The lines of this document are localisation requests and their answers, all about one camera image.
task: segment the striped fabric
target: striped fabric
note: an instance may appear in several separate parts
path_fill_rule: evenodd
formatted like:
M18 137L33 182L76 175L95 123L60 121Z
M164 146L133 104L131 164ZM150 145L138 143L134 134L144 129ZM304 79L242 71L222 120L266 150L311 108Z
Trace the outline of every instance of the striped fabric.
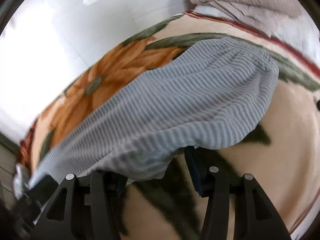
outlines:
M232 38L196 43L168 65L141 74L94 111L40 163L59 183L68 173L114 171L160 178L188 145L220 149L252 131L271 102L277 63Z

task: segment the garment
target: garment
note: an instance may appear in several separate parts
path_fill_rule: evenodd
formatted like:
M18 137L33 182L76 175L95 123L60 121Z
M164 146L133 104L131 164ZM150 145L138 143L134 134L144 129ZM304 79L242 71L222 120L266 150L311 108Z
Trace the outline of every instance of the garment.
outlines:
M160 178L179 148L240 142L268 109L277 78L275 60L245 42L200 41L94 111L46 155L30 186L46 173L61 182L93 170Z

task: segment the floral blanket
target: floral blanket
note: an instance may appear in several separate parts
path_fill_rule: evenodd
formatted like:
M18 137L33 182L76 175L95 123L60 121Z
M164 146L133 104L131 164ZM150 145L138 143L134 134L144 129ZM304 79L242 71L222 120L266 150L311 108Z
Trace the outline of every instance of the floral blanket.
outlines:
M200 40L225 36L273 57L279 65L278 84L267 113L242 142L197 152L208 167L214 163L239 176L252 173L293 236L319 196L320 70L280 40L231 20L189 11L116 46L38 116L21 143L21 162L34 171L52 147L141 73L168 64ZM191 240L199 238L206 204L179 156L162 179L129 185L115 206L122 239ZM232 239L233 223L229 232Z

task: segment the silver screw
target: silver screw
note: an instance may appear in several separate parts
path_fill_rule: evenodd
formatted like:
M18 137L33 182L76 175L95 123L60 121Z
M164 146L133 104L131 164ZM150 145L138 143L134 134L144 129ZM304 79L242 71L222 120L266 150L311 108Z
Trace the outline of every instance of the silver screw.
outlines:
M253 180L253 176L250 173L245 174L244 176L247 180Z
M213 173L217 173L219 171L219 169L215 166L212 166L209 168L209 171L213 172Z
M68 174L68 175L66 176L66 179L67 179L67 180L72 180L74 177L75 177L75 176L74 176L72 173L70 173L70 174Z

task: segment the white tile floor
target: white tile floor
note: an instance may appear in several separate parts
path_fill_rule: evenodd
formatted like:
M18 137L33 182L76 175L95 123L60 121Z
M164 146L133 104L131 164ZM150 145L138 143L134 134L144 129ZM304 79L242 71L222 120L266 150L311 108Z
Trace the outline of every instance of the white tile floor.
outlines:
M0 132L18 143L106 52L188 9L187 0L25 0L0 37Z

